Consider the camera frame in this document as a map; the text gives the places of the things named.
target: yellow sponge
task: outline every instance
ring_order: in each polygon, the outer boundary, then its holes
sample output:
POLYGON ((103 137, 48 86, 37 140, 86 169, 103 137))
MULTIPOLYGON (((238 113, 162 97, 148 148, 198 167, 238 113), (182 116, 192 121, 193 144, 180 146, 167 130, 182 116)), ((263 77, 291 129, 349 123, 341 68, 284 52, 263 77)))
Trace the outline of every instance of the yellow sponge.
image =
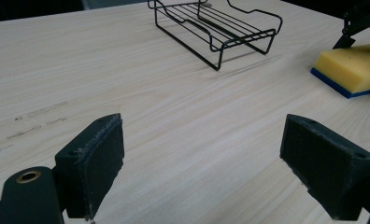
POLYGON ((323 51, 310 71, 347 98, 370 93, 370 44, 323 51))

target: wire rack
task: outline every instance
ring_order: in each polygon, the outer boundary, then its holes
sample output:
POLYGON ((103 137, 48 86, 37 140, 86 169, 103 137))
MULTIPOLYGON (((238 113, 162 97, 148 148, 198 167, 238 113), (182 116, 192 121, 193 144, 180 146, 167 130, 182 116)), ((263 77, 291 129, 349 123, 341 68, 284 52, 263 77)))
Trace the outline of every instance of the wire rack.
POLYGON ((248 24, 214 9, 207 0, 182 4, 164 4, 161 0, 148 0, 149 8, 154 10, 156 26, 216 71, 221 69, 222 55, 225 49, 245 45, 263 55, 267 54, 282 25, 281 17, 276 14, 259 9, 246 11, 233 6, 230 0, 227 0, 227 3, 231 8, 242 13, 267 16, 270 21, 275 21, 275 25, 272 25, 271 28, 262 29, 254 24, 248 24), (195 48, 182 41, 179 34, 174 34, 163 28, 161 23, 167 21, 173 21, 186 29, 187 32, 206 42, 211 52, 219 53, 218 62, 211 62, 195 48), (266 39, 267 41, 264 41, 265 44, 262 47, 257 47, 254 44, 259 40, 266 39))

